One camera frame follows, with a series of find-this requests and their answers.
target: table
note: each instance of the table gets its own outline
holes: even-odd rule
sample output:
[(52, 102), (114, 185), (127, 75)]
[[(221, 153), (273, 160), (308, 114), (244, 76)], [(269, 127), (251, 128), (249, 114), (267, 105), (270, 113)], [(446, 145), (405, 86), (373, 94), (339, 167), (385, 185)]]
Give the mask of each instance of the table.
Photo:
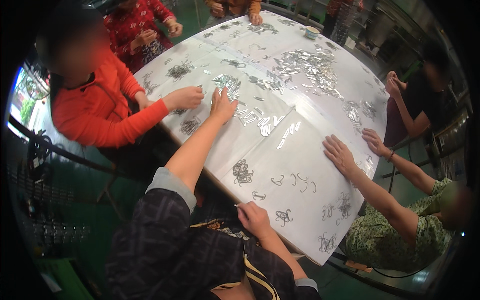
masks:
[[(259, 119), (270, 117), (270, 134), (261, 134), (259, 120), (249, 124), (240, 121), (254, 116), (233, 117), (216, 138), (205, 168), (239, 201), (255, 201), (266, 209), (272, 227), (283, 238), (323, 265), (354, 221), (363, 197), (323, 154), (322, 141), (326, 135), (335, 134), (372, 179), (379, 158), (353, 128), (342, 107), (345, 101), (358, 103), (362, 127), (375, 129), (384, 138), (387, 95), (378, 78), (343, 48), (330, 49), (328, 42), (332, 42), (322, 36), (308, 40), (299, 23), (271, 12), (261, 14), (264, 24), (274, 29), (253, 32), (248, 29), (246, 16), (217, 25), (168, 50), (135, 77), (152, 101), (182, 87), (203, 86), (205, 99), (197, 109), (170, 114), (162, 121), (181, 143), (190, 137), (184, 133), (186, 122), (193, 124), (194, 129), (208, 117), (216, 87), (213, 79), (221, 74), (238, 78), (238, 100), (243, 102), (239, 104), (239, 113), (247, 110), (255, 112)], [(267, 75), (279, 66), (275, 58), (282, 58), (283, 53), (298, 48), (314, 53), (318, 47), (330, 49), (335, 56), (332, 68), (338, 77), (336, 90), (343, 99), (306, 92), (303, 84), (312, 83), (304, 73), (292, 75), (282, 94), (250, 82), (250, 76), (272, 80)], [(244, 64), (237, 68), (224, 60)], [(190, 73), (179, 80), (167, 76), (171, 68), (183, 63), (192, 66)], [(279, 78), (285, 84), (287, 77)], [(371, 102), (376, 110), (373, 119), (362, 113), (362, 99)], [(285, 117), (274, 126), (274, 116)], [(277, 149), (282, 138), (283, 145)]]

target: red patterned shirt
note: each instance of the red patterned shirt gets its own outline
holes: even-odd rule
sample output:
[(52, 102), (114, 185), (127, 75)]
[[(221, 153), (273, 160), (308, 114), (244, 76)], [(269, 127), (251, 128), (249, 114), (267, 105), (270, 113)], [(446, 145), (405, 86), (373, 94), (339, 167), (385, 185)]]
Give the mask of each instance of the red patterned shirt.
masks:
[(143, 48), (145, 46), (138, 47), (134, 51), (130, 46), (142, 31), (155, 30), (158, 33), (156, 39), (162, 48), (166, 50), (173, 47), (172, 42), (155, 25), (155, 19), (165, 23), (167, 20), (177, 18), (159, 0), (138, 0), (132, 10), (117, 9), (104, 20), (110, 34), (112, 52), (127, 65), (132, 73), (136, 73), (144, 66)]
[[(340, 6), (343, 2), (351, 5), (353, 0), (330, 0), (326, 8), (327, 14), (331, 15), (332, 17), (336, 17), (336, 15), (338, 15), (338, 12), (340, 11)], [(360, 0), (359, 9), (363, 11), (363, 0)]]

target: green floor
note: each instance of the green floor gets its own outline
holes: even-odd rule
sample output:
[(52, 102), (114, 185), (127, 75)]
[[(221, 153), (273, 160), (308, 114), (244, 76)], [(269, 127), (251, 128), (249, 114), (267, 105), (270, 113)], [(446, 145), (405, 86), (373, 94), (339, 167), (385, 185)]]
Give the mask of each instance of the green floor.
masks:
[[(209, 12), (202, 1), (198, 1), (198, 3), (202, 19), (201, 26), (204, 26)], [(181, 9), (174, 9), (174, 12), (178, 17), (178, 21), (184, 25), (183, 36), (172, 40), (177, 44), (193, 34), (198, 33), (200, 26), (193, 0), (183, 1)], [(59, 135), (51, 124), (46, 122), (44, 126), (47, 129), (47, 134), (54, 141), (54, 144), (60, 143), (76, 155), (105, 166), (110, 165), (96, 149), (82, 149), (77, 144), (71, 143)], [(12, 144), (11, 147), (14, 149), (13, 151), (16, 151), (16, 147), (22, 146)], [(401, 149), (398, 153), (403, 157), (408, 156), (406, 148)], [(426, 159), (426, 153), (421, 142), (413, 144), (411, 153), (414, 162), (418, 163)], [(18, 151), (11, 155), (22, 156)], [(105, 286), (104, 263), (110, 250), (114, 229), (120, 225), (122, 221), (119, 220), (117, 213), (107, 198), (102, 199), (99, 203), (96, 202), (97, 197), (110, 180), (110, 175), (87, 169), (84, 166), (74, 164), (58, 156), (54, 157), (52, 164), (56, 170), (54, 183), (68, 187), (75, 194), (75, 203), (70, 207), (61, 207), (65, 220), (74, 224), (88, 224), (91, 228), (88, 240), (66, 245), (63, 247), (63, 256), (75, 258), (85, 275), (98, 286), (102, 294), (100, 298), (110, 299)], [(429, 174), (433, 172), (431, 166), (426, 166), (424, 169)], [(382, 175), (390, 173), (391, 170), (391, 165), (382, 160), (375, 174), (374, 181), (385, 189), (388, 189), (390, 180), (382, 179)], [(126, 219), (131, 218), (132, 209), (138, 199), (143, 195), (145, 189), (146, 184), (125, 179), (118, 179), (111, 187), (113, 198), (120, 203), (120, 212)], [(424, 196), (407, 182), (402, 175), (395, 177), (392, 195), (402, 205), (408, 205)], [(397, 299), (397, 297), (363, 284), (329, 265), (319, 267), (307, 259), (301, 259), (300, 263), (309, 277), (318, 283), (319, 292), (323, 299)], [(382, 281), (385, 280), (385, 278), (379, 277), (378, 280)], [(401, 285), (407, 289), (417, 289), (418, 286), (412, 286), (411, 282), (412, 278)]]

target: paper cup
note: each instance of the paper cup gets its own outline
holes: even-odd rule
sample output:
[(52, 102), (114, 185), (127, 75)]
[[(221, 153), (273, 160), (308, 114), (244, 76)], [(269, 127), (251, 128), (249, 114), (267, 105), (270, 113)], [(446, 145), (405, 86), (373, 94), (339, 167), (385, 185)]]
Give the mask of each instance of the paper cup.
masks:
[(305, 36), (309, 39), (316, 39), (319, 34), (320, 34), (320, 31), (318, 31), (318, 29), (313, 28), (311, 26), (307, 26), (307, 30), (305, 30)]

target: factory floor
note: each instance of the factory floor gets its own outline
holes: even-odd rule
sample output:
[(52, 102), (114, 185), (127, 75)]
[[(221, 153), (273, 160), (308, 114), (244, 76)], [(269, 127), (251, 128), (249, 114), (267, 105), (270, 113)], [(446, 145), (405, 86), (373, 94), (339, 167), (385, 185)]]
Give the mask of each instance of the factory floor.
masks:
[[(183, 36), (173, 39), (174, 43), (199, 32), (199, 29), (209, 16), (209, 11), (202, 1), (198, 1), (201, 15), (201, 24), (197, 19), (196, 8), (193, 1), (189, 3), (182, 2), (181, 9), (174, 9), (180, 23), (184, 25)], [(94, 148), (82, 148), (76, 143), (69, 142), (60, 135), (53, 125), (50, 118), (45, 118), (39, 125), (47, 130), (47, 135), (52, 139), (54, 144), (62, 144), (64, 148), (73, 154), (85, 157), (88, 160), (110, 167), (110, 163), (99, 154)], [(407, 148), (400, 149), (397, 153), (408, 158)], [(427, 159), (427, 154), (423, 147), (422, 141), (416, 141), (411, 146), (411, 158), (414, 163)], [(119, 219), (118, 214), (112, 207), (109, 199), (105, 196), (97, 202), (97, 198), (104, 189), (107, 182), (111, 179), (110, 175), (89, 169), (87, 167), (77, 165), (71, 161), (59, 157), (52, 157), (52, 165), (57, 174), (55, 184), (68, 187), (75, 194), (75, 201), (71, 205), (63, 205), (59, 208), (63, 215), (63, 219), (73, 224), (87, 224), (91, 228), (88, 239), (74, 244), (65, 244), (62, 246), (62, 257), (73, 257), (79, 262), (81, 270), (85, 273), (101, 293), (100, 299), (110, 299), (105, 286), (104, 264), (106, 256), (110, 250), (112, 234), (116, 227), (123, 222)], [(423, 169), (433, 175), (431, 165), (426, 165)], [(375, 173), (374, 181), (387, 189), (390, 185), (390, 179), (383, 179), (383, 174), (391, 173), (392, 165), (385, 160), (381, 160)], [(117, 179), (110, 188), (112, 198), (119, 203), (120, 213), (123, 218), (130, 219), (132, 210), (143, 195), (147, 185), (137, 183), (126, 179)], [(409, 205), (413, 201), (424, 197), (425, 194), (416, 190), (402, 175), (395, 176), (392, 195), (404, 206)], [(333, 262), (341, 265), (339, 261), (331, 259)], [(300, 259), (300, 264), (305, 269), (307, 275), (314, 279), (319, 287), (319, 293), (325, 300), (329, 299), (399, 299), (388, 293), (375, 289), (364, 284), (354, 278), (351, 278), (342, 272), (339, 272), (330, 265), (322, 267), (315, 265), (306, 258)], [(420, 291), (425, 288), (425, 281), (429, 276), (430, 270), (435, 266), (429, 267), (414, 276), (403, 279), (391, 279), (379, 275), (375, 272), (367, 274), (360, 271), (359, 275), (369, 277), (380, 283), (391, 285), (399, 289), (409, 291)], [(402, 273), (388, 272), (389, 275), (398, 276)]]

